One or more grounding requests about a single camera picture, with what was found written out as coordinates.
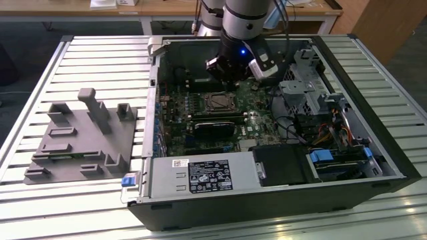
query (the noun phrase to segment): blue latch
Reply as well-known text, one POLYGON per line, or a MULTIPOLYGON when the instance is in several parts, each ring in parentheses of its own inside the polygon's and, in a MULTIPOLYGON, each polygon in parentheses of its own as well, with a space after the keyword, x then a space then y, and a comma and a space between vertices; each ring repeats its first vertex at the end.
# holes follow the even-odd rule
POLYGON ((137 185, 137 176, 125 176, 122 178, 122 187, 134 187, 137 185))
POLYGON ((363 152, 369 159, 374 156, 371 149, 369 147, 363 148, 363 152))
POLYGON ((310 153, 311 161, 315 163, 318 161, 333 161, 334 157, 330 150, 315 150, 310 153))

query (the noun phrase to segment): power supply label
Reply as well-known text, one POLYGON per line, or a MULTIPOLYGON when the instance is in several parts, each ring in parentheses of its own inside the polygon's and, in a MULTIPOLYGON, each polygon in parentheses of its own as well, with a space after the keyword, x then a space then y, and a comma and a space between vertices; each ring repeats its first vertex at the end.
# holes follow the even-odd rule
POLYGON ((229 160, 190 162, 189 181, 193 194, 233 190, 229 160))

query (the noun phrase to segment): slotted metal table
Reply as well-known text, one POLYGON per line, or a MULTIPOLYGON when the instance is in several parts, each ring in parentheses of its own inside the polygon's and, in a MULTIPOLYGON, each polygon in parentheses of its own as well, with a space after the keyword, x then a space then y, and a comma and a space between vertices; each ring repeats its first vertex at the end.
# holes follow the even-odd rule
MULTIPOLYGON (((427 115, 358 39, 323 36, 419 173, 421 181, 354 209, 151 232, 126 208, 121 179, 26 185, 52 102, 95 88, 106 106, 138 107, 131 171, 142 169, 150 70, 149 36, 64 37, 0 149, 0 239, 401 239, 427 237, 427 115)), ((331 85, 339 87, 331 75, 331 85)))

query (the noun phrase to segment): wooden cabinet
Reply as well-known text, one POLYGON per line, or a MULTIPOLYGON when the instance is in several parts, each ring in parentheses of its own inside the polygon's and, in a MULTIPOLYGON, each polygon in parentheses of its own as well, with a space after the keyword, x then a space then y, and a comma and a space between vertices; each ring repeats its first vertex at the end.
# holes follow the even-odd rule
POLYGON ((335 0, 343 8, 331 34, 355 34, 387 64, 427 14, 427 0, 335 0))

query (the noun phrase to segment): floor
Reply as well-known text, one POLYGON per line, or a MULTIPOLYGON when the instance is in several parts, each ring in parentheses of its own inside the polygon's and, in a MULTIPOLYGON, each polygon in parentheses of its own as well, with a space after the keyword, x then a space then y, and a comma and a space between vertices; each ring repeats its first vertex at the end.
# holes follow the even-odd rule
MULTIPOLYGON (((3 144, 31 91, 43 74, 63 35, 142 35, 138 22, 55 22, 46 31, 38 22, 2 22, 0 44, 20 73, 20 79, 0 86, 0 145, 3 144)), ((153 23, 154 34, 190 34, 191 24, 153 23)), ((427 110, 427 18, 386 66, 421 106, 427 110)))

